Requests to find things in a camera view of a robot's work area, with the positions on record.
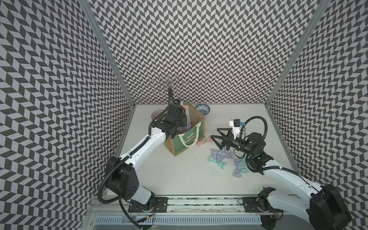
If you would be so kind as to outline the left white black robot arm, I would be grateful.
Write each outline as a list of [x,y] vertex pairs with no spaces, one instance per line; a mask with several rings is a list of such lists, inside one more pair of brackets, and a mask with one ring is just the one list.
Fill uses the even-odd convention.
[[155,194],[140,185],[137,170],[147,157],[168,138],[173,138],[179,127],[187,125],[186,109],[180,104],[170,104],[148,127],[148,134],[131,150],[111,157],[106,165],[105,176],[97,192],[102,204],[115,201],[131,201],[140,209],[150,211],[154,206]]

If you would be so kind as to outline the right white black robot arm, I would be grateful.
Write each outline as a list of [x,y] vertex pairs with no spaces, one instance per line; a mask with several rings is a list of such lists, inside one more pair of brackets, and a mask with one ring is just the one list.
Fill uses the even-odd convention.
[[309,223],[316,230],[342,230],[352,221],[352,216],[340,192],[331,184],[320,185],[282,166],[264,152],[265,135],[251,133],[243,139],[234,135],[231,128],[211,139],[219,147],[233,148],[243,153],[243,159],[251,172],[269,177],[294,193],[287,195],[273,187],[265,187],[258,193],[256,205],[260,212],[285,211]]

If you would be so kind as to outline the brown green canvas bag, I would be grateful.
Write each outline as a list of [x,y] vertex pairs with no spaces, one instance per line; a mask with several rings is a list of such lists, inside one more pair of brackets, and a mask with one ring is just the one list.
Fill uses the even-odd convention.
[[178,156],[183,151],[197,145],[197,142],[205,139],[205,116],[200,113],[189,101],[181,103],[186,109],[188,123],[191,129],[182,134],[169,137],[164,145],[173,156]]

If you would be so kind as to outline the pink hourglass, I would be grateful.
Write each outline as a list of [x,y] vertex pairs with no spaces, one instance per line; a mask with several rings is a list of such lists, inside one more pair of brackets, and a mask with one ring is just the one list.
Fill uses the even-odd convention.
[[208,138],[199,140],[197,142],[197,145],[200,147],[200,146],[203,146],[205,143],[212,143],[212,142],[213,142],[212,138],[211,137],[208,137]]

